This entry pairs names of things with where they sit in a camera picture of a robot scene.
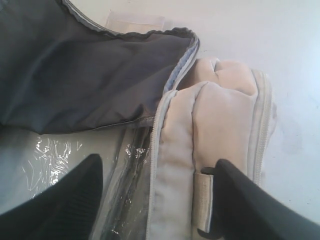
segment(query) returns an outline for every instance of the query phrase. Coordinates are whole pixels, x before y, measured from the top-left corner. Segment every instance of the white surface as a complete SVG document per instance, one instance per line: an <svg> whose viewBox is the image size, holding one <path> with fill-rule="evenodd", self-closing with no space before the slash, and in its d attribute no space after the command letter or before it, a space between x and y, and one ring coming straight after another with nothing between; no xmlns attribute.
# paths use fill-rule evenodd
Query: white surface
<svg viewBox="0 0 320 240"><path fill-rule="evenodd" d="M268 73L278 124L265 156L268 193L320 224L320 1L73 0L105 25L110 10L164 16L200 38L199 57Z"/></svg>

